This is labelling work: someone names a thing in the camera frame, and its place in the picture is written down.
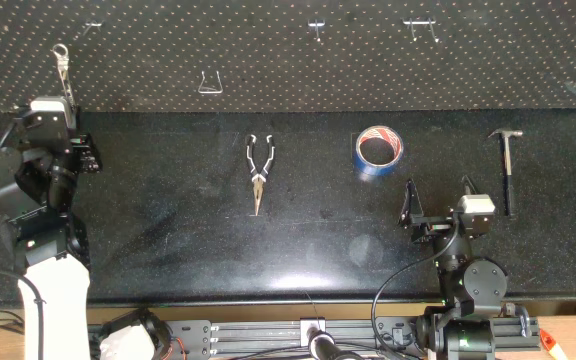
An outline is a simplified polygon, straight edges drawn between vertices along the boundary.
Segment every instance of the blue tape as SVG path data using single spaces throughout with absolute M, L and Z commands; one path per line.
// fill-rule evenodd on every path
M 392 146 L 395 156 L 391 162 L 387 164 L 373 164 L 364 158 L 360 146 L 364 141 L 374 138 L 382 139 Z M 378 125 L 369 127 L 359 134 L 357 142 L 355 143 L 355 165 L 361 172 L 368 175 L 381 176 L 392 173 L 395 171 L 395 165 L 397 165 L 403 154 L 404 143 L 401 141 L 401 137 L 393 129 L 387 126 Z

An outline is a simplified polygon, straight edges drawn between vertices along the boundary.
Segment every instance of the black table surface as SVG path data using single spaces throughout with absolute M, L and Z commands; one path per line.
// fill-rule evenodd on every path
M 368 181 L 353 141 L 379 124 L 405 150 L 395 173 Z M 297 303 L 306 293 L 368 301 L 430 253 L 397 225 L 406 180 L 436 215 L 456 205 L 465 174 L 497 206 L 473 248 L 508 270 L 507 298 L 576 299 L 576 111 L 84 113 L 81 126 L 105 166 L 80 177 L 74 206 L 88 229 L 92 306 Z M 524 131 L 511 140 L 515 221 L 503 216 L 499 139 L 486 139 L 502 126 Z M 244 156 L 250 133 L 272 134 L 277 152 L 259 216 Z M 265 141 L 258 150 L 261 162 Z M 0 240 L 0 268 L 11 264 Z M 408 271 L 385 298 L 437 300 L 433 267 Z M 0 304 L 17 301 L 0 279 Z

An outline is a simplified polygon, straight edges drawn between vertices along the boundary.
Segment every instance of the black pegboard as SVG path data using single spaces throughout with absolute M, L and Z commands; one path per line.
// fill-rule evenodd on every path
M 0 0 L 0 110 L 61 94 L 56 43 L 85 111 L 576 108 L 576 1 Z

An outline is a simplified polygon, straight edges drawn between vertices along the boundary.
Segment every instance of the orange object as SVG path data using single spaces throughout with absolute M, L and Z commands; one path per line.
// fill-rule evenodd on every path
M 552 335 L 548 334 L 546 330 L 539 329 L 539 337 L 541 338 L 541 344 L 544 346 L 548 354 L 552 356 L 555 360 L 568 360 L 566 353 L 564 350 L 557 344 L 557 340 L 555 340 Z

